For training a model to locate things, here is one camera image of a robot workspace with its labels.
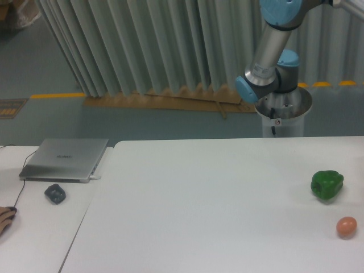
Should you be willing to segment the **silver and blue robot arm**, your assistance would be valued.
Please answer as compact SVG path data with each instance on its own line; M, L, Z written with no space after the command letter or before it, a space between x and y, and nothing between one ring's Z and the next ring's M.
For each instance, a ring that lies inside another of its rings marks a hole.
M266 25L251 64L235 80L236 90L244 101L254 104L270 93L290 93L297 88L299 58L285 46L306 13L320 5L342 8L363 19L363 1L259 2Z

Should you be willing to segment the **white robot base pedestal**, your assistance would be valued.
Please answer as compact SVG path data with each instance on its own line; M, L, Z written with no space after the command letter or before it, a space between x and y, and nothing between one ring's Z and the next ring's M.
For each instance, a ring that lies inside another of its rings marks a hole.
M305 116L311 108L311 94L299 86L288 93L272 92L261 98L255 109L262 120L262 137L303 137Z

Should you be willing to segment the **person's hand on mouse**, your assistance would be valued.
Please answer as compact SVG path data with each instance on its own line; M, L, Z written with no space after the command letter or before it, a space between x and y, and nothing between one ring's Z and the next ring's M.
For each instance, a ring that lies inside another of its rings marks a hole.
M12 224L14 217L16 216L15 212L12 212L9 209L9 206L7 207L1 207L1 218L0 218L0 233L2 234L4 230Z

